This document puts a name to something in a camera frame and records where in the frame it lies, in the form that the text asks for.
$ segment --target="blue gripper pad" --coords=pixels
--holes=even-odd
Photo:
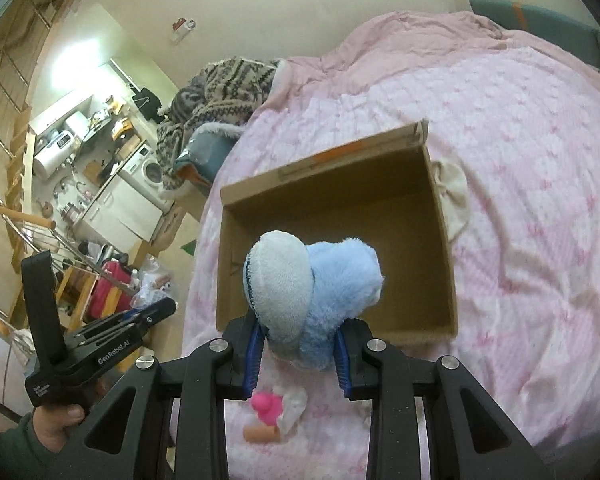
[[[254,388],[258,384],[260,362],[262,361],[262,351],[264,349],[264,337],[264,330],[260,323],[256,322],[253,325],[247,346],[247,353],[244,358],[244,381],[242,382],[242,388],[247,398],[251,397]]]
[[[336,372],[338,373],[338,383],[344,396],[349,399],[351,395],[351,376],[349,371],[349,354],[347,346],[344,343],[344,336],[340,329],[336,330],[333,345],[333,359],[336,363]]]

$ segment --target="washing machine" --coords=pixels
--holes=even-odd
[[[119,175],[164,213],[171,209],[173,200],[164,200],[158,194],[162,182],[162,168],[146,143],[126,161]]]

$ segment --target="white plush ear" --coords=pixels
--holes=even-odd
[[[260,322],[269,329],[274,352],[294,352],[314,290],[306,246],[282,231],[265,233],[245,263],[245,294]]]

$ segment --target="black gripper frame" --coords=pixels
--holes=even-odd
[[[49,251],[23,259],[22,287],[36,347],[25,379],[34,406],[80,404],[88,412],[96,380],[140,348],[147,330],[176,309],[165,298],[132,317],[120,312],[63,336]]]
[[[334,349],[346,397],[373,400],[368,480],[421,478],[416,396],[424,401],[434,480],[550,478],[462,364],[451,359],[458,366],[449,369],[441,360],[406,357],[389,344],[371,351],[371,339],[366,323],[347,320]],[[186,358],[130,368],[72,434],[45,479],[228,480],[224,400],[251,396],[263,344],[264,332],[249,310],[221,339]],[[164,457],[175,397],[180,415],[171,473]]]

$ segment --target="bed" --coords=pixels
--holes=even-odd
[[[469,12],[386,14],[321,58],[281,63],[210,192],[182,354],[218,336],[222,186],[421,118],[431,158],[462,167],[472,216],[452,246],[459,334],[405,352],[456,355],[532,444],[599,430],[600,72]],[[368,427],[335,373],[265,351],[258,387],[276,384],[307,388],[297,433],[246,444],[253,413],[227,401],[232,478],[363,479]]]

